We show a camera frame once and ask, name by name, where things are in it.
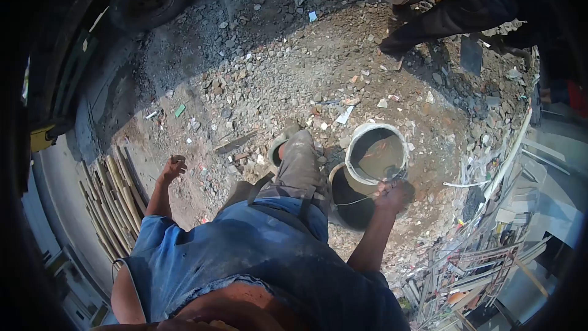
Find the black bucket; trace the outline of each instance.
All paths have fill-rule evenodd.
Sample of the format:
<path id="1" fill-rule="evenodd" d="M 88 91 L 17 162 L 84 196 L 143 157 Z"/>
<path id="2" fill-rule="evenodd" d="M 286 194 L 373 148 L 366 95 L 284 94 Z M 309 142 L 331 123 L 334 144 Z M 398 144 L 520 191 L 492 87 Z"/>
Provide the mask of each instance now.
<path id="1" fill-rule="evenodd" d="M 378 187 L 354 180 L 345 163 L 333 168 L 329 181 L 334 202 L 329 221 L 355 232 L 364 232 L 376 208 L 373 193 Z"/>

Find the pile of bamboo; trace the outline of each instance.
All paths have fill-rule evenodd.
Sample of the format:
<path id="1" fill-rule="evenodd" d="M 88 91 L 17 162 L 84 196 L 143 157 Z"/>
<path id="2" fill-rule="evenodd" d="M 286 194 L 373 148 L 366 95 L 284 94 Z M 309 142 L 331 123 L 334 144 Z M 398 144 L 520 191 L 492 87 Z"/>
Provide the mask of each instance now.
<path id="1" fill-rule="evenodd" d="M 127 257 L 135 246 L 146 208 L 129 173 L 128 156 L 122 155 L 119 146 L 113 150 L 117 159 L 110 155 L 104 162 L 96 159 L 93 174 L 82 162 L 88 189 L 82 181 L 79 188 L 99 242 L 108 259 L 115 263 L 116 259 Z M 120 262 L 115 267 L 121 268 Z"/>

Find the dirt ground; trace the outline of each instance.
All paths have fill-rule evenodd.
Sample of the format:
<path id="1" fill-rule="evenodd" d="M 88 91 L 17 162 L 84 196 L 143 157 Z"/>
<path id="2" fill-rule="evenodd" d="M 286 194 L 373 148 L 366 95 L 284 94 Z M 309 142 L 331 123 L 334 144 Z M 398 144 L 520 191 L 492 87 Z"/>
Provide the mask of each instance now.
<path id="1" fill-rule="evenodd" d="M 416 6 L 426 10 L 434 2 Z M 313 11 L 318 19 L 310 23 Z M 356 127 L 392 124 L 411 146 L 408 182 L 415 192 L 382 264 L 398 291 L 402 274 L 462 215 L 467 189 L 442 183 L 486 179 L 486 163 L 503 156 L 520 126 L 534 74 L 522 82 L 507 78 L 523 62 L 486 48 L 481 77 L 465 73 L 460 36 L 416 46 L 393 71 L 378 44 L 399 26 L 381 0 L 303 0 L 298 7 L 294 0 L 196 0 L 173 22 L 124 39 L 102 57 L 110 70 L 92 78 L 99 85 L 87 95 L 90 128 L 76 129 L 78 140 L 84 134 L 81 158 L 91 162 L 113 143 L 128 149 L 148 196 L 166 159 L 185 155 L 189 170 L 172 185 L 171 206 L 189 230 L 215 217 L 234 182 L 254 182 L 275 169 L 266 152 L 289 120 L 323 146 L 326 176 Z M 489 106 L 488 97 L 500 101 Z M 346 124 L 335 122 L 354 98 L 360 102 Z M 103 112 L 93 110 L 97 103 Z M 253 131 L 240 148 L 214 152 Z M 329 234 L 344 260 L 362 236 L 334 224 Z"/>

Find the torn blue shirt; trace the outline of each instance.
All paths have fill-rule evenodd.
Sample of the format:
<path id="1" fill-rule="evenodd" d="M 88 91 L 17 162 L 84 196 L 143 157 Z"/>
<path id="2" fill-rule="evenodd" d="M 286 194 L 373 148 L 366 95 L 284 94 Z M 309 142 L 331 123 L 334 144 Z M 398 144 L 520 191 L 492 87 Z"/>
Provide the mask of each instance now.
<path id="1" fill-rule="evenodd" d="M 300 199 L 235 203 L 184 231 L 147 216 L 124 259 L 147 322 L 174 315 L 233 282 L 264 287 L 316 330 L 402 330 L 409 326 L 384 276 L 350 268 L 327 244 L 327 220 L 314 205 L 307 225 Z"/>

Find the gray pants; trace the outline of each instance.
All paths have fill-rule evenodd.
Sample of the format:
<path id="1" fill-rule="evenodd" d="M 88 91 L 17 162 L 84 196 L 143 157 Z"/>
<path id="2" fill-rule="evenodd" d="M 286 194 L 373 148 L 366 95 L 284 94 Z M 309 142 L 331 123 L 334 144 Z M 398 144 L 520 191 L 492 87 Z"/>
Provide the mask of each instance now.
<path id="1" fill-rule="evenodd" d="M 294 197 L 304 198 L 311 186 L 316 188 L 311 204 L 317 206 L 328 216 L 330 193 L 326 179 L 319 170 L 314 141 L 307 130 L 298 131 L 286 142 L 283 159 L 277 171 L 275 183 L 266 184 L 258 197 Z M 247 200 L 254 188 L 249 182 L 241 180 L 232 187 L 229 198 L 221 210 L 241 201 Z"/>

